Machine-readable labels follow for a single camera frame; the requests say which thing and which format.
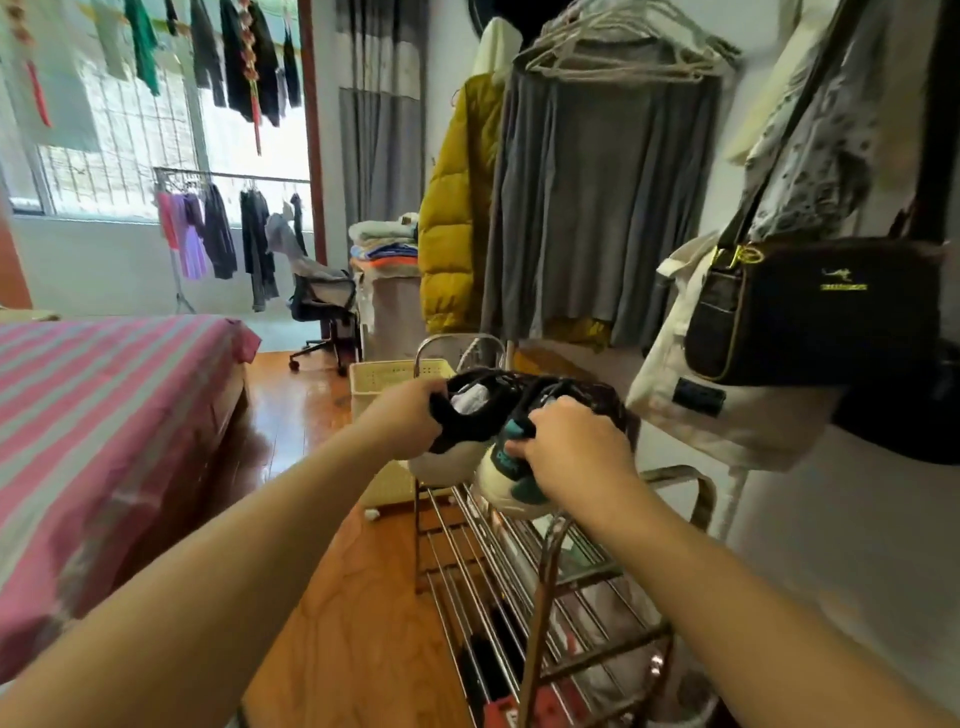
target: forearm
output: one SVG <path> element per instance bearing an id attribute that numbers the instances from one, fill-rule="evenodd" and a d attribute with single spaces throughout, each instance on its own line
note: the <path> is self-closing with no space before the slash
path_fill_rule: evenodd
<path id="1" fill-rule="evenodd" d="M 387 459 L 358 427 L 336 434 L 91 612 L 21 675 L 0 724 L 225 725 Z"/>
<path id="2" fill-rule="evenodd" d="M 647 591 L 745 728 L 951 726 L 852 640 L 635 481 L 585 526 Z"/>

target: black label patch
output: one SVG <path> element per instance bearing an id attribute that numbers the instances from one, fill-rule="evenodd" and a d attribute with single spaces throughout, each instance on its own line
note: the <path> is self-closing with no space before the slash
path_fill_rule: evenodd
<path id="1" fill-rule="evenodd" d="M 705 387 L 695 381 L 680 378 L 673 390 L 673 401 L 681 407 L 692 409 L 708 417 L 719 417 L 727 393 L 722 389 Z"/>

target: person's left hand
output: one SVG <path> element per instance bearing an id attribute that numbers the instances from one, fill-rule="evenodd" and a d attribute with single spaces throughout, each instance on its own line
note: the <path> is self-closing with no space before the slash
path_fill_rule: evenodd
<path id="1" fill-rule="evenodd" d="M 441 427 L 430 416 L 430 394 L 446 397 L 446 380 L 418 376 L 383 391 L 357 423 L 393 460 L 423 455 L 440 435 Z"/>

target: shoe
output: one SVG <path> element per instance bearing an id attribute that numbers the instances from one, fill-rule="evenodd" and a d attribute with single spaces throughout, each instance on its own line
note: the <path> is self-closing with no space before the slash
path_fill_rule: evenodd
<path id="1" fill-rule="evenodd" d="M 480 494 L 505 516 L 530 521 L 556 510 L 556 505 L 537 485 L 530 465 L 525 460 L 511 457 L 504 446 L 509 440 L 535 437 L 537 428 L 530 422 L 530 413 L 563 396 L 585 404 L 598 415 L 610 417 L 620 431 L 627 430 L 629 415 L 611 386 L 573 379 L 539 378 L 527 388 L 476 471 L 475 483 Z"/>
<path id="2" fill-rule="evenodd" d="M 430 396 L 430 414 L 443 428 L 430 450 L 408 460 L 424 485 L 469 482 L 524 390 L 535 379 L 501 369 L 471 369 L 447 381 L 447 397 Z"/>

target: laundry basket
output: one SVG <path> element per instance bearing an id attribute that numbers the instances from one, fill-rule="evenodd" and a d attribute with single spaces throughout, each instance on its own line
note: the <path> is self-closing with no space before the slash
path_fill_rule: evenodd
<path id="1" fill-rule="evenodd" d="M 453 376 L 453 367 L 445 359 L 421 359 L 421 376 Z M 364 361 L 350 364 L 350 414 L 354 421 L 383 390 L 414 376 L 414 360 Z M 390 503 L 405 503 L 414 499 L 414 477 L 396 461 L 387 463 L 376 474 L 360 504 L 375 508 Z"/>

